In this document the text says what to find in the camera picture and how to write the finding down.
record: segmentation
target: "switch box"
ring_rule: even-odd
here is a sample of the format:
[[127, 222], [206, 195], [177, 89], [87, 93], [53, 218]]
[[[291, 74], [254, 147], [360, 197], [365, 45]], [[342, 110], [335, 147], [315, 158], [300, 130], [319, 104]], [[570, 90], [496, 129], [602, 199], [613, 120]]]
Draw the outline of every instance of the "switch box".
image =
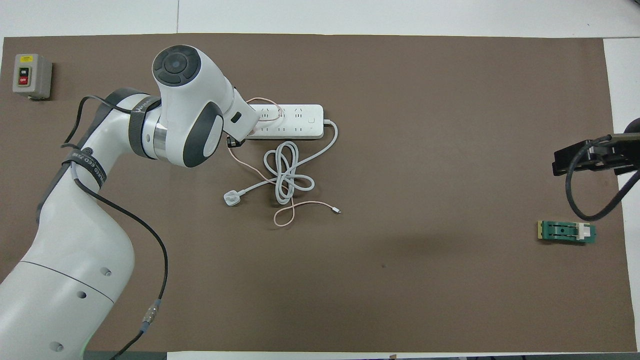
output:
[[38, 54], [18, 54], [13, 66], [13, 92], [32, 100], [48, 99], [51, 94], [52, 64]]

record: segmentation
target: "white power strip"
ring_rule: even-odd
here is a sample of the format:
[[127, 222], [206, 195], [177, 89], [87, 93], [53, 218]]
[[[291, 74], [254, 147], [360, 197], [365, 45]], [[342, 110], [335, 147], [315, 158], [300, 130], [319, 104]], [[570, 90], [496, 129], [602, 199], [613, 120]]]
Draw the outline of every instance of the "white power strip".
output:
[[[253, 104], [260, 119], [275, 119], [278, 108], [272, 104]], [[273, 121], [258, 121], [246, 138], [267, 139], [320, 139], [324, 135], [324, 110], [321, 105], [280, 105], [282, 116]]]

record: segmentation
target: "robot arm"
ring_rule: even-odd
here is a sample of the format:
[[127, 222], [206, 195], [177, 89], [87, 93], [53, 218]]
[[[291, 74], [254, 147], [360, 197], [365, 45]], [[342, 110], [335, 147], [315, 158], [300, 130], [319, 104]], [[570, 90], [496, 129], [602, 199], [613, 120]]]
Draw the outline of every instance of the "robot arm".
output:
[[242, 141], [258, 121], [211, 59], [194, 47], [176, 45], [156, 56], [153, 73], [163, 102], [154, 134], [142, 134], [147, 154], [194, 167], [213, 154], [224, 131]]
[[[69, 157], [97, 164], [74, 165], [93, 192], [121, 154], [194, 167], [213, 154], [222, 131], [242, 141], [258, 121], [213, 61], [194, 47], [162, 51], [153, 75], [161, 106], [135, 89], [117, 90], [107, 97], [112, 106], [98, 109], [77, 145], [81, 150]], [[0, 359], [82, 359], [133, 270], [128, 236], [75, 184], [68, 163], [41, 208], [31, 248], [0, 284]]]

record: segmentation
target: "white connector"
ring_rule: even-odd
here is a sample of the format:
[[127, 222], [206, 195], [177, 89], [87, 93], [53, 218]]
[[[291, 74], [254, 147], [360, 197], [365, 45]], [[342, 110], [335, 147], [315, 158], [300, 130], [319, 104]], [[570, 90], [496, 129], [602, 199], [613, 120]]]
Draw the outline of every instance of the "white connector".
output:
[[246, 137], [249, 140], [320, 139], [324, 135], [324, 110], [321, 105], [280, 105], [282, 116], [273, 104], [252, 104], [260, 121]]
[[589, 238], [591, 236], [591, 227], [588, 225], [588, 222], [578, 223], [578, 240], [584, 240], [585, 238]]
[[231, 190], [224, 195], [225, 202], [228, 206], [236, 205], [240, 202], [240, 193], [235, 190]]

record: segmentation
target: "cable connector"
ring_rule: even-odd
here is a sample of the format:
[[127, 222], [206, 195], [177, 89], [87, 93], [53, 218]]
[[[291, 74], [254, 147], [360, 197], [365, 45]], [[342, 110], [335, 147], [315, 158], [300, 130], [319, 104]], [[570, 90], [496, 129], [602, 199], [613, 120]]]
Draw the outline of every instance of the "cable connector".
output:
[[142, 318], [142, 326], [140, 327], [141, 332], [146, 332], [149, 329], [149, 326], [151, 326], [151, 323], [154, 322], [161, 302], [162, 300], [156, 299], [156, 301], [154, 301], [154, 303], [149, 307], [145, 316]]

